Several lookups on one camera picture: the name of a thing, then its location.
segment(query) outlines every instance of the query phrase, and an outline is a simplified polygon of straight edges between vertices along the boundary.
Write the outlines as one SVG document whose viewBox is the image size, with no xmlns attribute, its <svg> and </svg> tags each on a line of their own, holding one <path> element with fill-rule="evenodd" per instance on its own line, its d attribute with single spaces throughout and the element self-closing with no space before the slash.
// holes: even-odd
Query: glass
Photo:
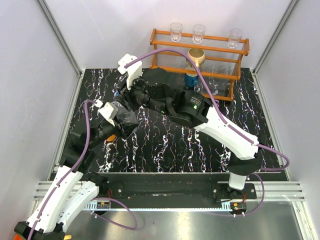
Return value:
<svg viewBox="0 0 320 240">
<path fill-rule="evenodd" d="M 201 24 L 194 25 L 192 29 L 192 41 L 195 44 L 200 44 L 204 39 L 205 32 L 206 32 L 205 26 Z"/>
<path fill-rule="evenodd" d="M 172 42 L 179 42 L 182 34 L 182 24 L 174 22 L 170 25 L 170 35 Z"/>
<path fill-rule="evenodd" d="M 236 48 L 242 38 L 242 35 L 243 35 L 243 32 L 240 29 L 238 28 L 231 29 L 229 32 L 228 47 L 232 49 Z"/>
</svg>

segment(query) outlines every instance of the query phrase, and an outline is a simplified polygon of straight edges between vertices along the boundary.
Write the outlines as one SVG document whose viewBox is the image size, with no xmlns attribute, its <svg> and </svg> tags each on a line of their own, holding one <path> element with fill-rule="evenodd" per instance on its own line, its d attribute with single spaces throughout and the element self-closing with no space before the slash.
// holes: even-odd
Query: wall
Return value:
<svg viewBox="0 0 320 240">
<path fill-rule="evenodd" d="M 45 180 L 76 74 L 35 0 L 0 2 L 0 239 Z"/>
<path fill-rule="evenodd" d="M 290 175 L 302 185 L 320 236 L 319 9 L 318 0 L 299 3 L 258 78 L 281 148 L 291 159 Z"/>
<path fill-rule="evenodd" d="M 153 28 L 169 30 L 173 22 L 192 33 L 228 36 L 233 28 L 250 39 L 243 67 L 255 67 L 290 0 L 46 0 L 79 66 L 115 68 L 124 54 L 152 50 Z M 148 67 L 150 58 L 143 62 Z"/>
</svg>

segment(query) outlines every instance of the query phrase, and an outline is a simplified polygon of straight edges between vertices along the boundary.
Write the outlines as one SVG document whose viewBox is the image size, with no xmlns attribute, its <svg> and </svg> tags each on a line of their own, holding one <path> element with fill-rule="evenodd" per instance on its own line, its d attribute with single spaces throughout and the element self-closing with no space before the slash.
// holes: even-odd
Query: marble tabletop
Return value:
<svg viewBox="0 0 320 240">
<path fill-rule="evenodd" d="M 125 81 L 116 69 L 86 69 L 70 124 L 70 131 L 85 131 L 83 101 L 86 99 L 112 102 L 118 86 Z M 214 89 L 225 88 L 226 83 L 208 78 Z M 202 84 L 195 88 L 201 91 Z M 273 146 L 254 80 L 248 68 L 241 69 L 241 79 L 234 85 L 233 102 L 216 101 L 221 112 L 242 129 L 263 136 L 265 144 Z M 102 117 L 90 107 L 92 125 Z M 166 116 L 149 109 L 136 111 L 138 129 L 128 139 L 118 138 L 94 148 L 95 160 L 89 172 L 225 172 L 231 152 L 223 144 L 206 134 L 179 126 Z M 277 157 L 263 152 L 263 167 L 279 167 Z"/>
</svg>

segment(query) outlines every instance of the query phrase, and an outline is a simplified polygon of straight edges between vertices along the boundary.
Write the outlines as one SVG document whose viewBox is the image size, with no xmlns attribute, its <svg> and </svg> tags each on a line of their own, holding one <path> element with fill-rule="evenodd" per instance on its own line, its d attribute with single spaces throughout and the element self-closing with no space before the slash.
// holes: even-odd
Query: purple cable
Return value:
<svg viewBox="0 0 320 240">
<path fill-rule="evenodd" d="M 259 179 L 259 181 L 261 183 L 261 187 L 262 187 L 262 197 L 261 197 L 261 201 L 259 202 L 259 205 L 256 206 L 256 208 L 253 209 L 251 212 L 246 213 L 245 214 L 246 216 L 254 214 L 256 211 L 258 211 L 261 208 L 261 206 L 262 206 L 262 204 L 264 203 L 264 200 L 265 200 L 265 185 L 264 185 L 264 182 L 262 181 L 261 177 L 256 173 L 251 173 L 250 175 L 255 175 Z M 225 215 L 225 214 L 219 214 L 219 213 L 213 213 L 213 212 L 207 212 L 207 214 L 214 215 L 214 216 L 219 216 L 219 217 L 234 217 L 231 214 Z"/>
<path fill-rule="evenodd" d="M 157 53 L 160 53 L 160 52 L 174 52 L 174 53 L 177 53 L 177 54 L 180 54 L 181 56 L 185 57 L 193 66 L 193 68 L 195 69 L 196 73 L 198 74 L 198 76 L 200 77 L 201 81 L 202 81 L 202 84 L 204 85 L 204 88 L 205 90 L 207 91 L 207 93 L 209 94 L 210 96 L 210 99 L 213 103 L 213 106 L 214 106 L 214 109 L 216 110 L 219 118 L 221 119 L 221 121 L 224 123 L 224 124 L 227 124 L 227 121 L 225 119 L 225 117 L 222 115 L 222 113 L 220 112 L 219 110 L 219 107 L 214 99 L 214 96 L 212 95 L 204 77 L 202 76 L 199 68 L 196 66 L 196 64 L 192 61 L 192 59 L 186 55 L 184 52 L 182 51 L 179 51 L 179 50 L 175 50 L 175 49 L 171 49 L 171 48 L 161 48 L 161 49 L 156 49 L 156 50 L 153 50 L 151 52 L 148 52 L 147 54 L 145 55 L 142 55 L 140 57 L 138 57 L 137 59 L 129 62 L 127 65 L 124 66 L 124 68 L 128 68 L 130 67 L 131 65 L 135 64 L 136 62 L 139 62 L 141 61 L 142 59 L 145 59 L 146 57 L 149 57 L 153 54 L 157 54 Z M 235 127 L 231 126 L 230 124 L 227 125 L 230 129 L 232 129 L 235 133 L 237 133 L 239 136 L 241 136 L 242 138 L 244 138 L 245 140 L 247 140 L 250 144 L 254 144 L 254 141 L 252 141 L 250 138 L 248 138 L 247 136 L 245 136 L 242 132 L 238 131 Z M 290 164 L 290 160 L 287 156 L 285 156 L 283 153 L 277 151 L 277 150 L 274 150 L 272 149 L 271 147 L 268 147 L 268 146 L 264 146 L 264 145 L 261 145 L 261 144 L 257 144 L 258 147 L 260 148 L 263 148 L 263 149 L 266 149 L 272 153 L 275 153 L 275 154 L 278 154 L 279 156 L 283 157 L 285 160 L 286 160 L 286 164 L 282 167 L 278 167 L 278 168 L 261 168 L 261 170 L 263 171 L 282 171 L 283 169 L 287 168 Z"/>
<path fill-rule="evenodd" d="M 103 200 L 103 201 L 105 201 L 105 200 L 108 200 L 108 201 L 112 201 L 112 202 L 115 202 L 115 203 L 117 203 L 117 204 L 120 204 L 122 207 L 124 207 L 128 212 L 129 212 L 129 214 L 131 215 L 131 217 L 133 218 L 133 221 L 134 221 L 134 227 L 130 227 L 130 226 L 125 226 L 125 225 L 122 225 L 122 224 L 120 224 L 120 223 L 117 223 L 117 222 L 115 222 L 115 221 L 112 221 L 112 220 L 110 220 L 110 219 L 108 219 L 108 218 L 105 218 L 105 217 L 103 217 L 103 216 L 100 216 L 100 215 L 98 215 L 98 214 L 95 214 L 95 217 L 97 217 L 97 218 L 100 218 L 100 219 L 102 219 L 102 220 L 104 220 L 104 221 L 107 221 L 107 222 L 109 222 L 109 223 L 112 223 L 112 224 L 114 224 L 114 225 L 117 225 L 118 227 L 121 227 L 121 228 L 124 228 L 124 229 L 128 229 L 128 230 L 137 230 L 138 229 L 138 221 L 137 221 L 137 218 L 136 218 L 136 216 L 133 214 L 133 212 L 126 206 L 126 205 L 124 205 L 122 202 L 120 202 L 120 201 L 118 201 L 118 200 L 116 200 L 116 199 L 113 199 L 113 198 L 109 198 L 109 197 L 96 197 L 96 198 L 94 198 L 93 200 Z"/>
<path fill-rule="evenodd" d="M 79 157 L 78 161 L 76 161 L 76 163 L 72 166 L 72 168 L 70 168 L 70 170 L 68 172 L 65 173 L 65 175 L 63 175 L 63 177 L 56 183 L 56 186 L 51 190 L 51 192 L 49 193 L 48 197 L 45 199 L 45 201 L 43 202 L 42 207 L 39 210 L 38 215 L 36 216 L 38 219 L 40 219 L 46 205 L 48 204 L 50 198 L 52 197 L 52 195 L 54 194 L 54 192 L 56 191 L 57 187 L 60 186 L 61 182 L 68 176 L 69 173 L 71 173 L 83 160 L 84 156 L 86 155 L 86 152 L 88 150 L 89 147 L 89 142 L 90 142 L 90 120 L 89 120 L 89 113 L 88 113 L 88 103 L 92 103 L 92 104 L 96 104 L 95 101 L 92 100 L 85 100 L 84 101 L 84 115 L 85 115 L 85 125 L 86 125 L 86 140 L 85 140 L 85 145 L 84 145 L 84 149 L 82 151 L 81 156 Z M 35 221 L 30 233 L 28 235 L 27 240 L 31 240 L 31 237 L 35 231 L 36 225 L 37 225 L 38 221 Z"/>
</svg>

